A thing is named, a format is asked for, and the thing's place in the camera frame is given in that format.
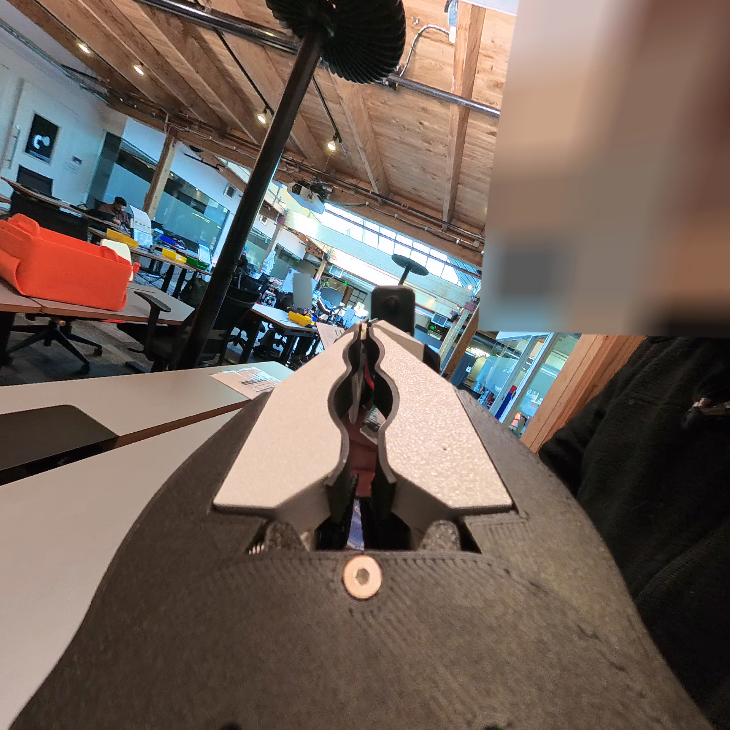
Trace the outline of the orange plastic bin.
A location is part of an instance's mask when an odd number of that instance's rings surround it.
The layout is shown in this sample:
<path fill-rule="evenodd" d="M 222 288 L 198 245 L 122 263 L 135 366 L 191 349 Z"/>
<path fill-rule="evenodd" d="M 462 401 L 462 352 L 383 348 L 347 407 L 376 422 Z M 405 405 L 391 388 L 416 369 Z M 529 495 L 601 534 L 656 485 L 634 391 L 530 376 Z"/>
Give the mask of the orange plastic bin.
<path fill-rule="evenodd" d="M 44 229 L 23 214 L 1 222 L 1 277 L 25 297 L 120 311 L 132 272 L 113 249 Z"/>

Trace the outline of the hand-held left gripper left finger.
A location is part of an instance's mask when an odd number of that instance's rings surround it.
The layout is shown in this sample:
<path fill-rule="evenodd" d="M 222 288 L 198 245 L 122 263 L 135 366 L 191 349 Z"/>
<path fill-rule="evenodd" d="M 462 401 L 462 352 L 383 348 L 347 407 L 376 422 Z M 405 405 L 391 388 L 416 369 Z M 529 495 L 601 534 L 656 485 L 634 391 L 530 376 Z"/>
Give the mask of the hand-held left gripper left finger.
<path fill-rule="evenodd" d="M 300 534 L 344 520 L 365 333 L 354 325 L 273 389 L 213 499 L 217 509 L 286 522 Z"/>

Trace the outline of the wooden post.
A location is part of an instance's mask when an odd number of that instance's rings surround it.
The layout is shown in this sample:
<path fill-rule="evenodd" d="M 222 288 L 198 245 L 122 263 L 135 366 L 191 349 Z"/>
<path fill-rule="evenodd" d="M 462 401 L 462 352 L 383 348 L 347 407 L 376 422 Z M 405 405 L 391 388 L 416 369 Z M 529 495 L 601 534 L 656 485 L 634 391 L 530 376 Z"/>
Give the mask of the wooden post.
<path fill-rule="evenodd" d="M 527 425 L 521 442 L 538 452 L 607 385 L 644 340 L 644 335 L 584 333 Z"/>

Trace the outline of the white leaflet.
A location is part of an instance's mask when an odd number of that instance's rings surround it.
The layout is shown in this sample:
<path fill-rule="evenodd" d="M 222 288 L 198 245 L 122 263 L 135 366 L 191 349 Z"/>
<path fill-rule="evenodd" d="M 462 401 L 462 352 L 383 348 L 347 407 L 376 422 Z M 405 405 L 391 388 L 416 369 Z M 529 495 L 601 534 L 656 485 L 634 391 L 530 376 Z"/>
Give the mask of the white leaflet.
<path fill-rule="evenodd" d="M 280 378 L 258 367 L 220 371 L 211 377 L 249 400 L 269 393 L 281 382 Z"/>

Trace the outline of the black pole lamp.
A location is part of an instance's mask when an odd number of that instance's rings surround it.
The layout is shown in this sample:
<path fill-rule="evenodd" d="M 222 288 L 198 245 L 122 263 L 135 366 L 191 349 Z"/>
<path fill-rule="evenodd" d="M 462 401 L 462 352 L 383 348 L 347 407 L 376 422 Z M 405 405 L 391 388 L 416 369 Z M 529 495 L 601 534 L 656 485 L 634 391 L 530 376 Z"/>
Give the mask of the black pole lamp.
<path fill-rule="evenodd" d="M 279 23 L 300 39 L 294 67 L 251 178 L 191 325 L 176 369 L 195 367 L 213 328 L 234 269 L 278 167 L 302 100 L 321 59 L 353 83 L 376 83 L 398 66 L 406 41 L 401 1 L 267 1 Z"/>
<path fill-rule="evenodd" d="M 394 253 L 391 255 L 392 261 L 399 267 L 402 268 L 401 277 L 398 281 L 397 286 L 403 286 L 408 275 L 414 274 L 415 276 L 425 277 L 428 275 L 428 269 L 421 263 L 411 259 L 408 256 Z"/>

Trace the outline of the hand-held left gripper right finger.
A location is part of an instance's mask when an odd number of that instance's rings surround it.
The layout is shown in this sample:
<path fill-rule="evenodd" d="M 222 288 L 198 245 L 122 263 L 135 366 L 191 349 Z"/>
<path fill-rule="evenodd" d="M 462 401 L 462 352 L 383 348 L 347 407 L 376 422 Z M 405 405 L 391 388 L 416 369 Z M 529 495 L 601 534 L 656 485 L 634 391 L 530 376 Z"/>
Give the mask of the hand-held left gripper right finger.
<path fill-rule="evenodd" d="M 437 521 L 513 513 L 515 504 L 457 391 L 424 349 L 386 322 L 368 325 L 373 404 L 385 418 L 371 495 L 420 540 Z"/>

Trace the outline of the black wall picture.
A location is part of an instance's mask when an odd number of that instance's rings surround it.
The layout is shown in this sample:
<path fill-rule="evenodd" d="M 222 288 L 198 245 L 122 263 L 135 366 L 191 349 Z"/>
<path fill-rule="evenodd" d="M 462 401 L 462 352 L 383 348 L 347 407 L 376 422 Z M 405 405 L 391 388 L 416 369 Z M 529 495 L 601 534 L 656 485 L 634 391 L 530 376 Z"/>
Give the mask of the black wall picture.
<path fill-rule="evenodd" d="M 45 163 L 50 163 L 59 130 L 58 125 L 46 117 L 34 113 L 24 153 Z"/>

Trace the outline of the black ceiling pipe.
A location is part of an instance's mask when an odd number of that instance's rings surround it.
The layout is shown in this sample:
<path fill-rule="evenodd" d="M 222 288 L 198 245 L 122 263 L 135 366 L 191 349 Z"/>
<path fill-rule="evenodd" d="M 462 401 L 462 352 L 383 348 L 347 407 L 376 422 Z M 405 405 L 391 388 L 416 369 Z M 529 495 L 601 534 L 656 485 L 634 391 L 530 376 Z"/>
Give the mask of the black ceiling pipe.
<path fill-rule="evenodd" d="M 136 3 L 149 6 L 154 10 L 172 14 L 202 28 L 227 33 L 234 37 L 264 46 L 265 48 L 271 48 L 292 56 L 297 54 L 300 45 L 296 37 L 289 33 L 270 29 L 265 25 L 245 20 L 233 14 L 223 13 L 217 10 L 209 11 L 191 2 L 137 1 Z M 401 77 L 397 74 L 377 78 L 374 83 L 378 86 L 390 88 L 391 90 L 397 90 L 398 88 L 411 90 L 428 98 L 452 105 L 459 105 L 471 111 L 487 114 L 494 118 L 499 118 L 501 114 L 500 110 L 495 106 L 477 102 L 447 90 L 415 81 L 414 79 Z"/>

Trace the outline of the brown wooden desk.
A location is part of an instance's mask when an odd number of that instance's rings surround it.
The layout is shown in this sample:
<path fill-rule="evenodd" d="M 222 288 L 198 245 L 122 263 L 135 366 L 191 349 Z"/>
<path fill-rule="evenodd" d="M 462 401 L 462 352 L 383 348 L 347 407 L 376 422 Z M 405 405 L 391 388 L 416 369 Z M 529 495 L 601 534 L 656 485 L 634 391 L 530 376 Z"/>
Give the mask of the brown wooden desk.
<path fill-rule="evenodd" d="M 1 311 L 3 313 L 21 313 L 32 315 L 50 315 L 79 318 L 96 321 L 130 321 L 147 322 L 150 317 L 150 304 L 139 295 L 141 288 L 130 285 L 127 289 L 127 301 L 120 311 L 99 309 L 20 295 L 9 283 L 1 280 Z M 192 307 L 168 294 L 158 292 L 150 294 L 169 307 L 159 315 L 161 324 L 181 324 L 194 310 Z"/>

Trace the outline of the person's black clothing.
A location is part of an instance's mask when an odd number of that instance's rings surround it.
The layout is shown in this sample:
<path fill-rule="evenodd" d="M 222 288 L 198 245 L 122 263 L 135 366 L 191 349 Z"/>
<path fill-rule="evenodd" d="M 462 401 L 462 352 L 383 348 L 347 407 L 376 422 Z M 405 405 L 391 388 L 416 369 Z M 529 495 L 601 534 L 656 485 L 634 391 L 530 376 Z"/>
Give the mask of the person's black clothing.
<path fill-rule="evenodd" d="M 728 402 L 728 338 L 649 336 L 538 452 L 715 728 L 729 727 Z"/>

